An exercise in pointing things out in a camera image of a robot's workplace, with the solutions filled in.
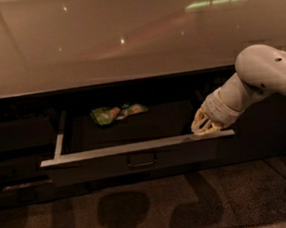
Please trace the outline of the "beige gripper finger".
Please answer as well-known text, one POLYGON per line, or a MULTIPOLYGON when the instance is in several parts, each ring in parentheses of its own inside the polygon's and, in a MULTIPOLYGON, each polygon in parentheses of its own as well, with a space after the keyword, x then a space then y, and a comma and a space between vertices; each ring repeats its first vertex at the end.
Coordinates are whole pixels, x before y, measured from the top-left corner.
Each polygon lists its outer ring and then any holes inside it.
POLYGON ((191 124, 191 131, 193 133, 202 133, 206 129, 207 115, 202 108, 196 111, 194 119, 191 124))
POLYGON ((215 122, 211 122, 211 121, 207 121, 204 125, 202 125, 200 127, 200 129, 198 130, 198 133, 200 135, 202 134, 211 134, 217 130, 222 130, 223 129, 223 125, 220 123, 215 123, 215 122))

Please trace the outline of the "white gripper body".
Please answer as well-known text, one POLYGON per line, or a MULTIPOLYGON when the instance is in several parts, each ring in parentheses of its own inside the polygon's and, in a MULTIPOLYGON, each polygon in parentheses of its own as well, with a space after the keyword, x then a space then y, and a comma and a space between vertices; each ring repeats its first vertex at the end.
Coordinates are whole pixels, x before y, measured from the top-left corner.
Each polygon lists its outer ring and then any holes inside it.
POLYGON ((205 114, 215 128, 225 128, 231 126, 243 114, 244 111, 236 111, 229 107, 220 96, 220 90, 217 89, 205 98, 201 105, 205 114))

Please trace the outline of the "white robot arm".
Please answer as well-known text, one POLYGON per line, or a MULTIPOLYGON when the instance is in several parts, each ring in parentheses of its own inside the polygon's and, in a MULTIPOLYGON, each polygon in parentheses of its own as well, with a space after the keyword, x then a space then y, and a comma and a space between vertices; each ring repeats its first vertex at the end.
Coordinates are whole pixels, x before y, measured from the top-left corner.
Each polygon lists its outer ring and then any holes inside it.
POLYGON ((248 107, 272 94, 286 97, 286 52, 268 45, 244 48, 235 60, 235 74, 204 99, 191 131, 202 135, 231 126, 248 107))

